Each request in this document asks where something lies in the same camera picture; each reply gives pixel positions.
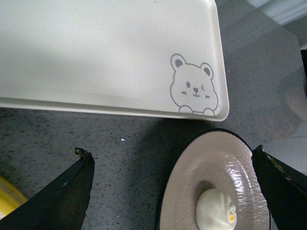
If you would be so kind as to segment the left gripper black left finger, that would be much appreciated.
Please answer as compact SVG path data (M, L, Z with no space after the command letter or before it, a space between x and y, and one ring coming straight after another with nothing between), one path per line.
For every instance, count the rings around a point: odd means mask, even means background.
M79 230L90 201L95 161L75 148L80 158L35 196L0 221L2 230Z

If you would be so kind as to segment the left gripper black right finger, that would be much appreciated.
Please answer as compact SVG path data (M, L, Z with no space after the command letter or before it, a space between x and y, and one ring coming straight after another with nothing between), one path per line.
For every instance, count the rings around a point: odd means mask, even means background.
M307 176L276 159L259 145L252 165L267 207L279 230L307 228Z

